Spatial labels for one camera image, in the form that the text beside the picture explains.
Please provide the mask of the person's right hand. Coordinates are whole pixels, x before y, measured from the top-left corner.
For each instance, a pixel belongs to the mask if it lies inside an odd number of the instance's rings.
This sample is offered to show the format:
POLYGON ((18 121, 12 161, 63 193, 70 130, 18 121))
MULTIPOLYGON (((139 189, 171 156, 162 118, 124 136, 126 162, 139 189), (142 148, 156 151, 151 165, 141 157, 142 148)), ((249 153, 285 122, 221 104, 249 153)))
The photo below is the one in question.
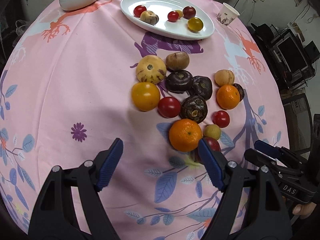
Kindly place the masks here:
POLYGON ((300 219, 308 218, 317 206, 317 204, 313 202, 310 202, 308 204, 297 204, 296 206, 293 206, 292 202, 290 200, 287 200, 285 196, 282 196, 282 198, 288 210, 290 210, 293 215, 299 216, 300 219))

